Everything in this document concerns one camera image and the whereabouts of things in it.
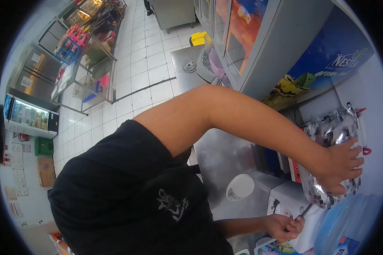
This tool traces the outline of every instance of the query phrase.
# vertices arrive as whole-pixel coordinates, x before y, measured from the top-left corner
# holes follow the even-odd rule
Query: pink basket
[[[212,67],[213,73],[218,77],[223,77],[225,75],[224,68],[221,65],[220,59],[216,53],[216,50],[212,48],[209,53],[209,62]]]

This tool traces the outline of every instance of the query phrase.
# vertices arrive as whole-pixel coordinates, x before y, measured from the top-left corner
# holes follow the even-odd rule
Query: blue container
[[[71,38],[67,37],[61,48],[57,51],[54,56],[64,62],[65,64],[71,64],[78,58],[80,47]]]
[[[357,194],[345,197],[326,214],[319,228],[316,255],[354,255],[365,240],[380,211],[382,199],[377,195]]]

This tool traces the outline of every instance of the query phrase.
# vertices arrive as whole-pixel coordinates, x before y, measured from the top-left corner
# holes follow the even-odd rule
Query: glass display fridge
[[[102,0],[86,0],[76,7],[76,10],[66,19],[70,25],[81,27],[87,23],[102,7]]]
[[[58,113],[8,94],[3,107],[5,128],[52,139],[58,132]]]

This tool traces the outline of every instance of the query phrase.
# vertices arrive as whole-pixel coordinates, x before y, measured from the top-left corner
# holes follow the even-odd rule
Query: wall
[[[363,112],[367,145],[372,149],[363,165],[364,194],[383,195],[383,66],[374,54],[358,71],[334,89],[316,97],[299,109],[304,121],[351,102]]]

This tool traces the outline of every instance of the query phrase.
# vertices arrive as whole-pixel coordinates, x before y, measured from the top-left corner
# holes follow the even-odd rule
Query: packaged food
[[[350,104],[347,104],[342,109],[334,110],[331,114],[323,117],[322,120],[306,123],[304,132],[312,140],[324,147],[338,145],[352,137],[358,137],[358,142],[351,149],[361,145],[363,150],[365,150],[366,145],[363,141],[362,127],[358,117],[358,113]],[[322,187],[318,180],[303,166],[298,165],[298,170],[306,198],[310,203],[314,203],[321,208],[330,209],[332,205],[339,202],[343,197],[355,195],[362,184],[361,176],[345,180],[341,182],[341,185],[345,187],[346,195],[333,195]]]

